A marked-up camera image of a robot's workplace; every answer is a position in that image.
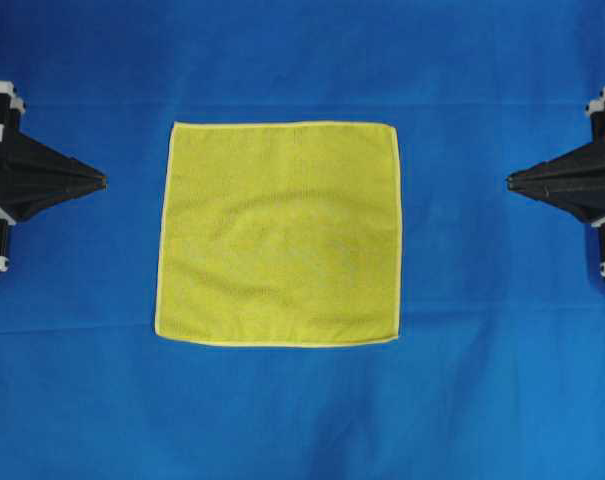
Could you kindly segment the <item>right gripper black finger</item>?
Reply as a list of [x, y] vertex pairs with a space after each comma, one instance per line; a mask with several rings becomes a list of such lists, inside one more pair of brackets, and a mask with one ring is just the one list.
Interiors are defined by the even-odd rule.
[[508, 190], [568, 212], [582, 223], [605, 217], [605, 190], [558, 191], [511, 185]]
[[552, 160], [541, 162], [507, 177], [514, 186], [538, 180], [577, 179], [605, 174], [605, 142], [591, 142]]

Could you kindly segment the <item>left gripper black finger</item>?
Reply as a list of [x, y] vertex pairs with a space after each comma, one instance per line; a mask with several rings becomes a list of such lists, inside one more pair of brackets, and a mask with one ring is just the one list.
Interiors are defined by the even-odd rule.
[[106, 189], [106, 178], [74, 178], [67, 185], [13, 186], [0, 192], [0, 206], [17, 222], [42, 211]]
[[101, 171], [65, 156], [17, 130], [4, 129], [2, 156], [10, 166], [105, 180]]

